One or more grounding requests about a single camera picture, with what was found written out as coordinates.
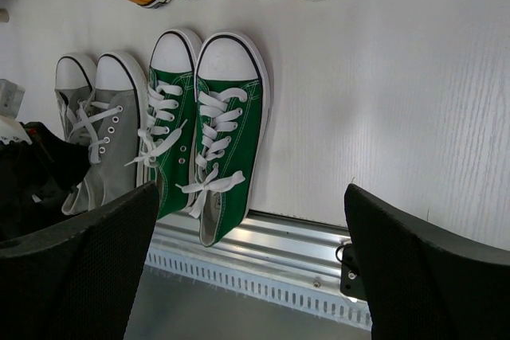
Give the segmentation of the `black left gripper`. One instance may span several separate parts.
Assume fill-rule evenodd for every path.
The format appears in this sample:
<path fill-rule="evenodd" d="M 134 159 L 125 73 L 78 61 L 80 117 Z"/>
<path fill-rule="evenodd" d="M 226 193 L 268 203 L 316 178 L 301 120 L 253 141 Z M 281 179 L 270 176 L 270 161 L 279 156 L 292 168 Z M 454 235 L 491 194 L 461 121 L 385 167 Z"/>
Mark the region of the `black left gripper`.
<path fill-rule="evenodd" d="M 64 200 L 90 168 L 88 148 L 58 138 L 43 123 L 1 120 L 1 239 L 64 221 Z"/>

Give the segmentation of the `green canvas sneaker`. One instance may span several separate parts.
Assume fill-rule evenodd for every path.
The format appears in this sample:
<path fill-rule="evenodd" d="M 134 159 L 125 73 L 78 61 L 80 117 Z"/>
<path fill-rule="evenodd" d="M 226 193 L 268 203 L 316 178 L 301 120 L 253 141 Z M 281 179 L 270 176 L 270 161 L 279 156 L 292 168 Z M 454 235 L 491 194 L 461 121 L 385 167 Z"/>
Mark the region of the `green canvas sneaker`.
<path fill-rule="evenodd" d="M 194 195 L 190 215 L 200 222 L 200 242 L 211 247 L 249 211 L 272 87 L 254 42 L 238 31 L 223 31 L 202 45 L 194 90 L 194 180 L 180 190 Z"/>
<path fill-rule="evenodd" d="M 137 184 L 156 182 L 161 219 L 190 208 L 194 195 L 181 187 L 194 178 L 196 103 L 194 74 L 202 40 L 190 29 L 165 31 L 155 43 L 145 86 L 146 126 L 137 131 Z"/>

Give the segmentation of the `grey canvas sneaker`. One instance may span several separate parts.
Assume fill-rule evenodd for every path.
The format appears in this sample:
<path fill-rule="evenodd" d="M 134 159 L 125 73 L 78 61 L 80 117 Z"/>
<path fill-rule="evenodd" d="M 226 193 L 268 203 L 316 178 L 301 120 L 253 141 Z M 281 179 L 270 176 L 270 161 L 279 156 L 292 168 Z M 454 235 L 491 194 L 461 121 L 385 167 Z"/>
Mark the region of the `grey canvas sneaker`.
<path fill-rule="evenodd" d="M 86 101 L 95 87 L 96 64 L 84 53 L 66 53 L 57 62 L 55 95 L 64 140 L 88 146 L 90 136 L 85 128 L 72 132 L 79 121 L 80 103 Z"/>
<path fill-rule="evenodd" d="M 80 103 L 72 132 L 85 128 L 90 136 L 90 168 L 65 199 L 67 216 L 93 210 L 137 187 L 137 170 L 125 166 L 139 152 L 137 131 L 146 126 L 145 74 L 136 59 L 123 51 L 102 54 L 96 64 L 95 87 Z"/>

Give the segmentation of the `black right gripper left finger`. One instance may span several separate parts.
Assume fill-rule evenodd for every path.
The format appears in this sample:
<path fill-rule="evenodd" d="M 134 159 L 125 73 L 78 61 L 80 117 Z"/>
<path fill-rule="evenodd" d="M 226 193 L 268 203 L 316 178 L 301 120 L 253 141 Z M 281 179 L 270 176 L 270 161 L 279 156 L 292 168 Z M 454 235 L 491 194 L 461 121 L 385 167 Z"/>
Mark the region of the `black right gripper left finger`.
<path fill-rule="evenodd" d="M 121 339 L 159 213 L 148 182 L 1 243 L 3 339 Z"/>

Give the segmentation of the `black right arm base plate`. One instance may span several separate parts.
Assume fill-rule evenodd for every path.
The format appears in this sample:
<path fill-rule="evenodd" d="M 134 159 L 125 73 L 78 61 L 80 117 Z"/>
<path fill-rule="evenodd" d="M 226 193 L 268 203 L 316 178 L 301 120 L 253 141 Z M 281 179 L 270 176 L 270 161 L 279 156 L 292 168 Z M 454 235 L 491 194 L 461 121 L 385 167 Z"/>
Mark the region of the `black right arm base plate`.
<path fill-rule="evenodd" d="M 350 240 L 343 242 L 335 250 L 335 258 L 341 268 L 340 292 L 353 302 L 366 302 L 367 297 L 363 280 L 355 256 L 354 246 Z"/>

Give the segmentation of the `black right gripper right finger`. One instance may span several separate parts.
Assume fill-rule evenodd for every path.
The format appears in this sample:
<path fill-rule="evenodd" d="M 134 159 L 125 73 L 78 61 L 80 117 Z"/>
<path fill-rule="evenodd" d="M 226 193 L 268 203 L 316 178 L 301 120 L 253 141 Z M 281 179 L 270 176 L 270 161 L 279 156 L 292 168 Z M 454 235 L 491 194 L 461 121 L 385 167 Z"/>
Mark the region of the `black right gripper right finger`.
<path fill-rule="evenodd" d="M 395 208 L 344 194 L 373 339 L 507 339 L 509 252 Z"/>

